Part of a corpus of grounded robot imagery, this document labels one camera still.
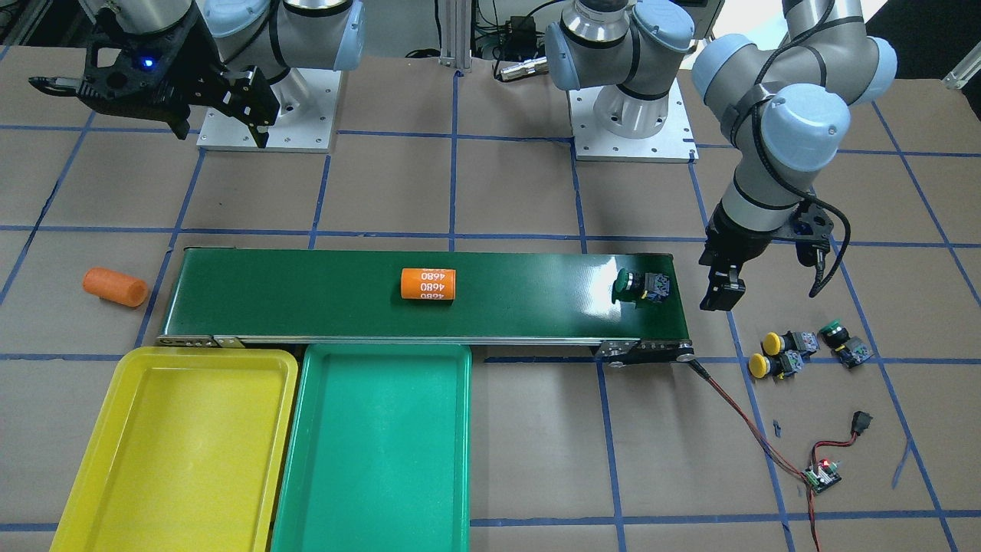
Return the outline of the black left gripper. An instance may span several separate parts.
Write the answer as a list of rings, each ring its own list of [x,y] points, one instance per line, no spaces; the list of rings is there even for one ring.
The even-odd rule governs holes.
[[[707,226],[707,244],[700,264],[709,267],[707,293],[698,307],[702,311],[732,311],[746,293],[742,278],[727,276],[733,266],[760,256],[795,210],[764,209],[749,202],[721,202],[716,206]]]

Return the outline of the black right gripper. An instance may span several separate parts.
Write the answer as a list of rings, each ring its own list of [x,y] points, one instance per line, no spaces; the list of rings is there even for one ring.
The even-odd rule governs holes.
[[[83,77],[32,76],[49,97],[77,97],[100,114],[167,123],[181,140],[189,106],[210,106],[248,127],[264,148],[280,102],[257,66],[223,72],[197,9],[97,9]]]

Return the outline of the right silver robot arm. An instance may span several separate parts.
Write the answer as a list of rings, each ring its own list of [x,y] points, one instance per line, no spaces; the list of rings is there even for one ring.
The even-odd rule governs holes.
[[[360,1],[87,1],[78,78],[30,77],[98,114],[164,123],[180,140],[206,109],[207,150],[326,153],[344,72],[364,45]]]

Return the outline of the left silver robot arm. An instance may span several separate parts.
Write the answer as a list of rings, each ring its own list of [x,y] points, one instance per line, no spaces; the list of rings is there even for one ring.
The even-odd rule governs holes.
[[[770,245],[794,242],[814,269],[815,297],[838,271],[851,224],[812,186],[851,125],[851,106],[893,83],[897,55],[870,36],[858,1],[785,1],[788,41],[765,50],[745,35],[709,42],[691,83],[740,153],[707,224],[704,311],[731,311],[745,294],[743,266]],[[592,128],[620,144],[651,139],[669,117],[671,88],[696,36],[670,1],[573,1],[544,32],[551,80],[564,91],[597,90]]]

